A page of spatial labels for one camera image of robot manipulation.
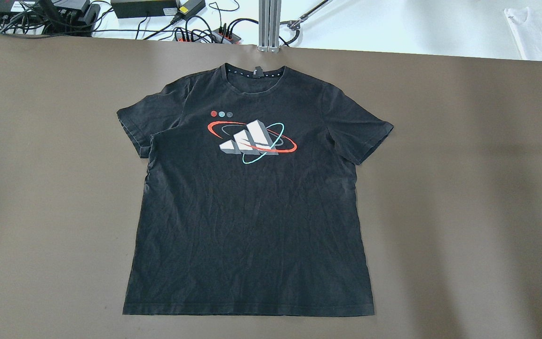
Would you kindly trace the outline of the black printed t-shirt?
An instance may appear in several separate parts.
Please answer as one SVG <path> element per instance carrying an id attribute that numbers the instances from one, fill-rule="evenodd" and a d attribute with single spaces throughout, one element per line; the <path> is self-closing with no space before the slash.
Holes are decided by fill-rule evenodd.
<path id="1" fill-rule="evenodd" d="M 118 110 L 148 161 L 126 315 L 374 315 L 356 167 L 393 124 L 283 66 L 187 75 Z"/>

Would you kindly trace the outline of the red black power strip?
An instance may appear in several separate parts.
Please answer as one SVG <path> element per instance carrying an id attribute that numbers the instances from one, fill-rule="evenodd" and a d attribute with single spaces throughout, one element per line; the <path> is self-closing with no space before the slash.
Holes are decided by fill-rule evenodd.
<path id="1" fill-rule="evenodd" d="M 174 41 L 216 43 L 216 44 L 241 44 L 242 38 L 236 34 L 226 33 L 223 35 L 219 30 L 188 30 L 177 27 L 172 32 L 171 39 Z"/>

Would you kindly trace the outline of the black power adapter box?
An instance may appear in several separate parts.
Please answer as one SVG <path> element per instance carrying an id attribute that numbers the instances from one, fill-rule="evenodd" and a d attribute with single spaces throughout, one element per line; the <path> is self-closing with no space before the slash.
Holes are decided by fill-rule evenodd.
<path id="1" fill-rule="evenodd" d="M 119 19 L 138 17 L 174 16 L 181 6 L 180 0 L 110 0 Z"/>

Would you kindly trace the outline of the black electronics box left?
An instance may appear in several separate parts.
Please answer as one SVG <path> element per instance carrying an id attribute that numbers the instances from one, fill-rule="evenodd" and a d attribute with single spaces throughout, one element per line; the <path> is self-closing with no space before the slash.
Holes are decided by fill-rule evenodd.
<path id="1" fill-rule="evenodd" d="M 0 33 L 91 36 L 101 20 L 100 4 L 96 0 L 0 0 Z"/>

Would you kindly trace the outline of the aluminium frame post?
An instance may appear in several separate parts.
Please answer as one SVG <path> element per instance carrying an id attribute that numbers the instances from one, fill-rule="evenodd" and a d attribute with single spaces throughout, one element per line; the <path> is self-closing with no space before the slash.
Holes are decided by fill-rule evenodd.
<path id="1" fill-rule="evenodd" d="M 278 52 L 281 0 L 259 0 L 258 50 Z"/>

